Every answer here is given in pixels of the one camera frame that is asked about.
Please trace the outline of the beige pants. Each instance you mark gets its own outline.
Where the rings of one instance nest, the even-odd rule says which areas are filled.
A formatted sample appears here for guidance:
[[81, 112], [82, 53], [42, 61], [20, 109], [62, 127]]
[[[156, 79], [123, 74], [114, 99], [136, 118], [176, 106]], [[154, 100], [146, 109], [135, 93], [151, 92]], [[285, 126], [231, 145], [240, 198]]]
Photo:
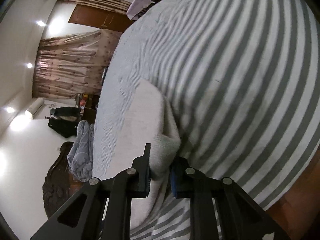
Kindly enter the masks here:
[[156, 215], [165, 198], [169, 166], [181, 140], [170, 103], [149, 81], [141, 79], [125, 114], [110, 170], [118, 173], [143, 155], [150, 143], [151, 183], [145, 199], [133, 199], [131, 229], [136, 230]]

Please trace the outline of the blue grey crumpled blanket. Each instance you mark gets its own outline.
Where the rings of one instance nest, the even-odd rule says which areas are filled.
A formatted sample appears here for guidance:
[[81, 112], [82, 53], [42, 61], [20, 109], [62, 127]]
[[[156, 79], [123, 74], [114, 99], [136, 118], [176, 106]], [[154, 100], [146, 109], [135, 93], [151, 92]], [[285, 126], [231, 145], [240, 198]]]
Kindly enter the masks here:
[[80, 182], [92, 178], [94, 124], [81, 120], [76, 130], [76, 140], [67, 155], [69, 171]]

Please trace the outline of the dark wooden headboard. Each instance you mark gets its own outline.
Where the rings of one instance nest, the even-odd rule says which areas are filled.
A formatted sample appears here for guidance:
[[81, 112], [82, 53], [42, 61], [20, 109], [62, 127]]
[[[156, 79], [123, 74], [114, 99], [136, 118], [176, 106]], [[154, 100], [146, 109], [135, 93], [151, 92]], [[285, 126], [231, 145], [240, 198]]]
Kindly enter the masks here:
[[50, 218], [73, 194], [81, 189], [83, 183], [70, 172], [67, 160], [73, 142], [64, 142], [60, 154], [50, 167], [42, 186], [44, 210]]

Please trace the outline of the beige dotted curtain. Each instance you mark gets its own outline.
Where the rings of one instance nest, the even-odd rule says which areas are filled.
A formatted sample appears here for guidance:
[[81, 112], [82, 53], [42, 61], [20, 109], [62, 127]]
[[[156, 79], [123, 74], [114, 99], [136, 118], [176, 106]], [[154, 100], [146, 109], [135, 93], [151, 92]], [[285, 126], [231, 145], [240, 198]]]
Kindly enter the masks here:
[[73, 99], [99, 94], [103, 72], [122, 33], [100, 29], [40, 41], [33, 77], [33, 97]]

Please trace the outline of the lilac cloth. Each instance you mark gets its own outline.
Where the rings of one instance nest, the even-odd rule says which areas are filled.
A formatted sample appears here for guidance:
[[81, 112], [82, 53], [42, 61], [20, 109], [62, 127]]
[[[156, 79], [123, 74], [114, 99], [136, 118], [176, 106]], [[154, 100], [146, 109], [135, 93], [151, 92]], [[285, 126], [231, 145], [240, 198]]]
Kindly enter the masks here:
[[136, 21], [143, 16], [153, 4], [154, 2], [152, 0], [133, 0], [126, 15], [130, 20]]

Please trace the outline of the brown wooden door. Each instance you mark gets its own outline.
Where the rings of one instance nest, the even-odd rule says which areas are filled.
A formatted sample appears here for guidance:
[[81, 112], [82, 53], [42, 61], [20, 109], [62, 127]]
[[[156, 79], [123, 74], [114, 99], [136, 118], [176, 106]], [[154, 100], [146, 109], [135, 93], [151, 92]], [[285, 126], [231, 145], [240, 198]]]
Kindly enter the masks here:
[[76, 5], [68, 22], [121, 33], [134, 23], [126, 15], [85, 5]]

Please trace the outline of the white air conditioner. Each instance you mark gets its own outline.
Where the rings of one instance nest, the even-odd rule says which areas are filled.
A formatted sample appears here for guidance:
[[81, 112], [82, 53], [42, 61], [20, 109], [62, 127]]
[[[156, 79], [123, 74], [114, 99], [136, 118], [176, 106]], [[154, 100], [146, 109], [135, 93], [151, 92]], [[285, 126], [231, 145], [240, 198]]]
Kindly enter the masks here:
[[43, 98], [37, 98], [26, 110], [25, 116], [30, 119], [33, 119], [33, 116], [37, 113], [37, 111], [44, 105]]

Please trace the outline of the grey white striped bedsheet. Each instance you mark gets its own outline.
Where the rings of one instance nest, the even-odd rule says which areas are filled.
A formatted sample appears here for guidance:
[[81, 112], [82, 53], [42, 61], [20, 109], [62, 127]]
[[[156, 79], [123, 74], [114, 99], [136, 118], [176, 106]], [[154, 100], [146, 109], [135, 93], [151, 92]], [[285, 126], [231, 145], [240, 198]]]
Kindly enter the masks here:
[[167, 97], [180, 155], [264, 210], [319, 146], [319, 23], [304, 0], [162, 0], [121, 36], [95, 121], [105, 178], [140, 79]]

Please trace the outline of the dark hanging clothes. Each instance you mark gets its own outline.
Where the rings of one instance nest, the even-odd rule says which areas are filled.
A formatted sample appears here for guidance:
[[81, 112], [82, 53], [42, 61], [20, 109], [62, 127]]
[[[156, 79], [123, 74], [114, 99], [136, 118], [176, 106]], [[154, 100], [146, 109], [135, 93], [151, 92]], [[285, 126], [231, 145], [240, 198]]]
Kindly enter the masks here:
[[80, 121], [87, 121], [90, 125], [95, 122], [97, 111], [91, 108], [81, 109], [79, 107], [59, 107], [52, 108], [48, 120], [49, 128], [64, 138], [76, 136], [77, 127]]

